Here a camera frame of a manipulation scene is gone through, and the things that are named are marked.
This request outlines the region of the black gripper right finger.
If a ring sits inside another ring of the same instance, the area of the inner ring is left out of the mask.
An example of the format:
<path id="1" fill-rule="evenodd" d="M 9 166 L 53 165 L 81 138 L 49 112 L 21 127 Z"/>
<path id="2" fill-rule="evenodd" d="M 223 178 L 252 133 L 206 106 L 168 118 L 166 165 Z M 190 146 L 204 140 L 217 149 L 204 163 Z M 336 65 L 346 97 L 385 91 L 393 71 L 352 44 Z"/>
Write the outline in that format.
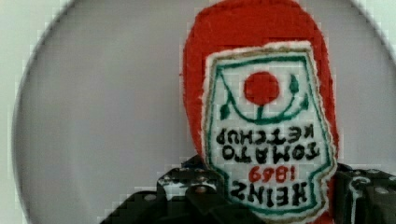
<path id="1" fill-rule="evenodd" d="M 339 163 L 335 173 L 335 224 L 396 224 L 396 176 Z"/>

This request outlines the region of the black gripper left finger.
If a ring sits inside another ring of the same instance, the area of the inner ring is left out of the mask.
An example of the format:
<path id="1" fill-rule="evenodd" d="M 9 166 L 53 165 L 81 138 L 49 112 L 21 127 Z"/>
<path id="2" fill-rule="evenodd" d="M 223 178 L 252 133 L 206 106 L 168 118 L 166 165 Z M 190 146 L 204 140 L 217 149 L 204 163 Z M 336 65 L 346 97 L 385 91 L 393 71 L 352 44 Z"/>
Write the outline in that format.
<path id="1" fill-rule="evenodd" d="M 223 178 L 194 156 L 160 177 L 154 191 L 128 197 L 100 224 L 265 224 L 225 199 Z"/>

